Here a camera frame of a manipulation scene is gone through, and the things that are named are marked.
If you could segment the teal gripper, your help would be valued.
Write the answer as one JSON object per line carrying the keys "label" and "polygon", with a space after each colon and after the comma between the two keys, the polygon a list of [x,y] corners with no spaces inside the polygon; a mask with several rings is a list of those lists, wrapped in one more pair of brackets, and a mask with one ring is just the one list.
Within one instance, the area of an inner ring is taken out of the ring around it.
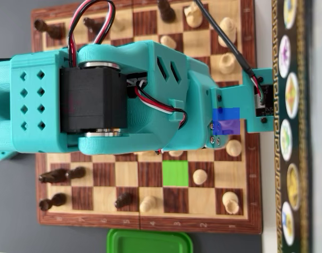
{"label": "teal gripper", "polygon": [[184,109],[187,122],[176,133],[176,147],[180,150],[222,149],[229,137],[214,133],[213,112],[218,108],[218,87],[205,63],[188,57],[187,70],[188,90]]}

